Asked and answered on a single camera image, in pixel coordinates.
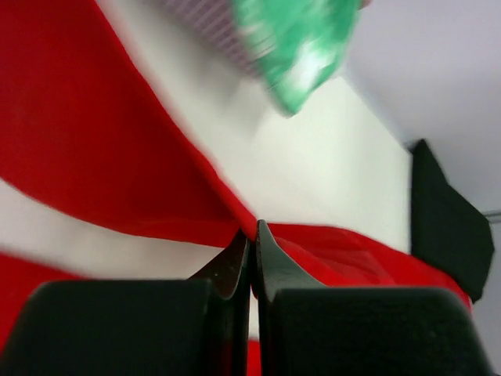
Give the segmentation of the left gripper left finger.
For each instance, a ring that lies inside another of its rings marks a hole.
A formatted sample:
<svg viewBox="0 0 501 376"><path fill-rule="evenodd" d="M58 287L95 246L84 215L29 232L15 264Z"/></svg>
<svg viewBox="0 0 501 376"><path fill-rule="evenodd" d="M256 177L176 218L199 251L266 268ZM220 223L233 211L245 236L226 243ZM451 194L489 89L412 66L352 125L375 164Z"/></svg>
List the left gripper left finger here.
<svg viewBox="0 0 501 376"><path fill-rule="evenodd" d="M230 244L186 280L43 284L1 354L4 375L243 375L250 241Z"/></svg>

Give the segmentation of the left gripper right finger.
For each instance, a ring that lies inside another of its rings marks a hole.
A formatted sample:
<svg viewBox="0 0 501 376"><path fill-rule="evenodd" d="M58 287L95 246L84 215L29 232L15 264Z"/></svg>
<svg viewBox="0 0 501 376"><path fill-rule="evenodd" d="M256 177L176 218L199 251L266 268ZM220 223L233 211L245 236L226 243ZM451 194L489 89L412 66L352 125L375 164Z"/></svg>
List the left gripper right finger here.
<svg viewBox="0 0 501 376"><path fill-rule="evenodd" d="M258 222L255 245L265 375L490 375L462 302L437 287L328 287Z"/></svg>

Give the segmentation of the red trousers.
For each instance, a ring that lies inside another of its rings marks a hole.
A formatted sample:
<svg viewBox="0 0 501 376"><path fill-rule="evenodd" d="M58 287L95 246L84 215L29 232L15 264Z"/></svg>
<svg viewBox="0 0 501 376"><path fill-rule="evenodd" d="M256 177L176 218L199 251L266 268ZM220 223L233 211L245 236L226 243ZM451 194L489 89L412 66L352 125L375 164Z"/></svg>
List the red trousers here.
<svg viewBox="0 0 501 376"><path fill-rule="evenodd" d="M1 176L84 223L180 244L250 241L247 351L261 354L255 245L258 222L181 133L93 1L1 4ZM437 287L469 310L442 273L407 259L405 278L371 251L351 266L351 233L266 222L277 244L328 287ZM20 311L43 284L76 277L1 259L1 354Z"/></svg>

